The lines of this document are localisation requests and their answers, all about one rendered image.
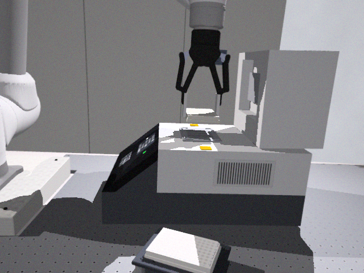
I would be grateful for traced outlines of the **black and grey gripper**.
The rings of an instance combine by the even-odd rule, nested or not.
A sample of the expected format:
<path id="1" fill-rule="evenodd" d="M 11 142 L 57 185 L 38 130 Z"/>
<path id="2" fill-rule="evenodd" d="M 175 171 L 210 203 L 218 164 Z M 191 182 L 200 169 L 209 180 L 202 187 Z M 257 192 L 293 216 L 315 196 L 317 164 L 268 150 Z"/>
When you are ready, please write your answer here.
<path id="1" fill-rule="evenodd" d="M 199 67 L 209 67 L 214 85 L 216 87 L 216 101 L 214 112 L 219 116 L 219 110 L 222 101 L 222 94 L 229 91 L 229 60 L 230 55 L 221 53 L 220 51 L 220 31 L 218 30 L 207 30 L 207 29 L 194 29 L 192 31 L 191 37 L 191 48 L 188 52 L 180 52 L 180 64 L 179 71 L 176 81 L 176 89 L 182 92 L 181 103 L 183 104 L 183 117 L 186 116 L 187 110 L 187 90 L 193 79 L 193 76 Z M 185 60 L 190 56 L 193 60 L 193 65 L 188 74 L 188 77 L 181 86 L 181 81 L 183 78 L 183 71 Z M 218 78 L 215 62 L 218 58 L 222 61 L 222 77 L 223 77 L 223 88 Z M 224 87 L 225 85 L 225 87 Z"/>

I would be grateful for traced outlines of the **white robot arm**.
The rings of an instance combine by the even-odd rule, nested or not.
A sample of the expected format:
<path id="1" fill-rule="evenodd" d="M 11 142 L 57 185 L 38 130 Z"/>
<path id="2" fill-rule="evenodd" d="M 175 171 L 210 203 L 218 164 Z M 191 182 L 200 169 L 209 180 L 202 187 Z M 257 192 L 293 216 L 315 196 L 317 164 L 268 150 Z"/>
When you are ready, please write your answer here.
<path id="1" fill-rule="evenodd" d="M 177 0 L 190 11 L 189 26 L 220 30 L 226 0 Z M 26 72 L 28 0 L 0 0 L 0 191 L 23 166 L 8 166 L 6 147 L 38 119 L 35 81 Z"/>

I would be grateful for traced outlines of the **white benchtop lab instrument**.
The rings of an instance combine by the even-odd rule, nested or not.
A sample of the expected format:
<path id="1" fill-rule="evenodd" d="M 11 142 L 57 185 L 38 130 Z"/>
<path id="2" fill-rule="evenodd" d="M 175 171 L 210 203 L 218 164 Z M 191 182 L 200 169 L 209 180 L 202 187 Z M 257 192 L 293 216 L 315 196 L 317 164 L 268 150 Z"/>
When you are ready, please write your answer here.
<path id="1" fill-rule="evenodd" d="M 234 125 L 158 123 L 119 153 L 102 224 L 301 226 L 338 56 L 239 53 Z"/>

